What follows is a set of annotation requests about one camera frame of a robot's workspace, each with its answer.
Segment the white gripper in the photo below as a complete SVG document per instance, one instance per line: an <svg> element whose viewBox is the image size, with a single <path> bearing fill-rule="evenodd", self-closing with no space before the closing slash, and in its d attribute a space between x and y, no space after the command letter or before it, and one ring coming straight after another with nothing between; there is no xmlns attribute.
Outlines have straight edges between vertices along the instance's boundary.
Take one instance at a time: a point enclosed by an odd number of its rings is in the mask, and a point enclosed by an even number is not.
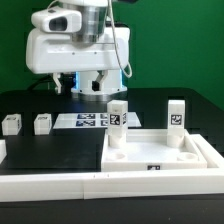
<svg viewBox="0 0 224 224"><path fill-rule="evenodd" d="M118 55L123 68L129 61L127 27L115 28ZM112 28L107 27L96 43L74 42L69 34L44 33L33 29L27 40L26 65L35 74L53 73L57 94L62 93L60 73L98 71L93 91L102 91L109 71L119 68Z"/></svg>

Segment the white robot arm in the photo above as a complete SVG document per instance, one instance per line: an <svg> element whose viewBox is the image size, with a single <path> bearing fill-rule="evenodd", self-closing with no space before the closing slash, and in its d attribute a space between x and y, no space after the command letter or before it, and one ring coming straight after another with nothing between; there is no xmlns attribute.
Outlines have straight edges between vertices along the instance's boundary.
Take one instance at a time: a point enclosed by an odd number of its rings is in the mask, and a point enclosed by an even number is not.
<svg viewBox="0 0 224 224"><path fill-rule="evenodd" d="M72 74L72 95L92 101L107 101L125 94L124 76L131 77L130 29L117 25L114 2L135 0L55 0L57 5L32 14L26 65L35 74L52 76L56 91L59 78Z"/></svg>

